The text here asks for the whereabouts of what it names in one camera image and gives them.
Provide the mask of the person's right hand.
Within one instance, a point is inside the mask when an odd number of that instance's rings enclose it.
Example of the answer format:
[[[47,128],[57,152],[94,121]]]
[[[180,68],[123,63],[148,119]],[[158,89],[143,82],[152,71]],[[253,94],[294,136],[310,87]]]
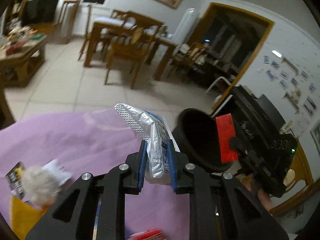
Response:
[[[242,184],[246,187],[246,189],[248,189],[248,191],[251,192],[251,194],[253,194],[253,196],[255,198],[257,198],[262,206],[268,211],[270,212],[270,210],[273,208],[273,204],[271,201],[271,198],[269,197],[269,195],[260,187],[260,185],[254,181],[254,180],[244,180],[242,182]]]

